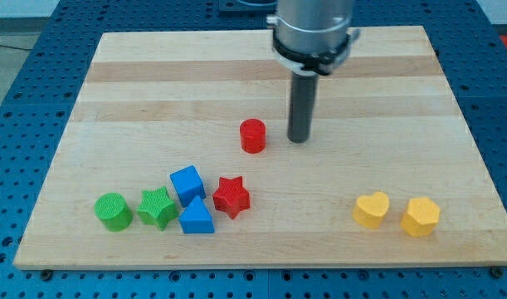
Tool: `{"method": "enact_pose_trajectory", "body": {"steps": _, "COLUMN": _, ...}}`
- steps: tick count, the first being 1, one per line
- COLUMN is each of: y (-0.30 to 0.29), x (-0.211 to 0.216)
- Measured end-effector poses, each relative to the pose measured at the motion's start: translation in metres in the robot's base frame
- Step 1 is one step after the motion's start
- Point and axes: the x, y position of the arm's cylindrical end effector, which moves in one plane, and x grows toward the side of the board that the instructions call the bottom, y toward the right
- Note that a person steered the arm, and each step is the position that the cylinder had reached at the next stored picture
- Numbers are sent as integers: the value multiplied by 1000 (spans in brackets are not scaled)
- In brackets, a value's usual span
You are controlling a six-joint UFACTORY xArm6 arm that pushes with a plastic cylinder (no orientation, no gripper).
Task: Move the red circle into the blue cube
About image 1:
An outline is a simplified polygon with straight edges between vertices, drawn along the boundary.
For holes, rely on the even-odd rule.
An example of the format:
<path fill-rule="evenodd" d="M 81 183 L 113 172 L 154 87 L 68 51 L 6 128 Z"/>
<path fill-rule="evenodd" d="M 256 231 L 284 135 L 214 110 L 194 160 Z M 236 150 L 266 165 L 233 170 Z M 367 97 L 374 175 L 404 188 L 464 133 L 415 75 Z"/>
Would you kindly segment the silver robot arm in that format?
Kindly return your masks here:
<path fill-rule="evenodd" d="M 275 59 L 300 76 L 328 76 L 348 58 L 353 0 L 279 0 L 266 17 Z"/>

